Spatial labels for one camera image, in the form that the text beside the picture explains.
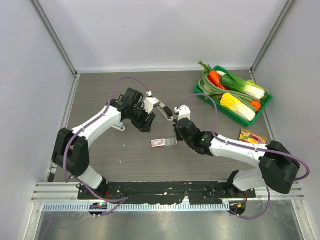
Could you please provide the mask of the red white staple box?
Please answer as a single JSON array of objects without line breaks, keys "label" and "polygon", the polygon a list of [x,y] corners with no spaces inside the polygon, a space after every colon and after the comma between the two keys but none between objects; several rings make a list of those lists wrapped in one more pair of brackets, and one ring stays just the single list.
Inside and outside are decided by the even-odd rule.
[{"label": "red white staple box", "polygon": [[175,137],[151,140],[152,148],[170,147],[170,146],[176,146],[177,144],[178,144],[178,141]]}]

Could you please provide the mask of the light blue stapler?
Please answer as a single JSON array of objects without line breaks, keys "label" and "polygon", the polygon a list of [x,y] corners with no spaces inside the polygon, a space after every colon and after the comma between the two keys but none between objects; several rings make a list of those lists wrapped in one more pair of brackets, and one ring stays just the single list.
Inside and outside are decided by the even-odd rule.
[{"label": "light blue stapler", "polygon": [[119,131],[125,131],[126,127],[124,125],[123,122],[119,122],[119,123],[116,123],[115,125],[112,126],[114,129],[116,130],[119,130]]}]

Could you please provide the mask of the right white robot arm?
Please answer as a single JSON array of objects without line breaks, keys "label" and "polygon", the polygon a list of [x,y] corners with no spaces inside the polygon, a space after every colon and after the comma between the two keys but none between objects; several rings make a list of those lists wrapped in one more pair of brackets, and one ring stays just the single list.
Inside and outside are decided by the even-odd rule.
[{"label": "right white robot arm", "polygon": [[280,194],[289,194],[300,169],[297,160],[279,142],[250,144],[232,140],[210,131],[201,131],[188,118],[174,124],[177,141],[185,142],[193,151],[211,157],[226,157],[253,166],[252,170],[235,170],[225,184],[233,198],[255,188],[268,187]]}]

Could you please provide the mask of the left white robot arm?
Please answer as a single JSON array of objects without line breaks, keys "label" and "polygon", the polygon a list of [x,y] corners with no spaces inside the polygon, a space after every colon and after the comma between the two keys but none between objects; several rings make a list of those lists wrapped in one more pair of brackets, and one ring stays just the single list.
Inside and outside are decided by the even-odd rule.
[{"label": "left white robot arm", "polygon": [[62,128],[56,137],[52,162],[89,187],[89,194],[100,200],[107,192],[106,180],[90,166],[89,148],[102,134],[124,120],[142,133],[149,133],[156,115],[157,98],[128,88],[124,95],[108,102],[98,114],[69,130]]}]

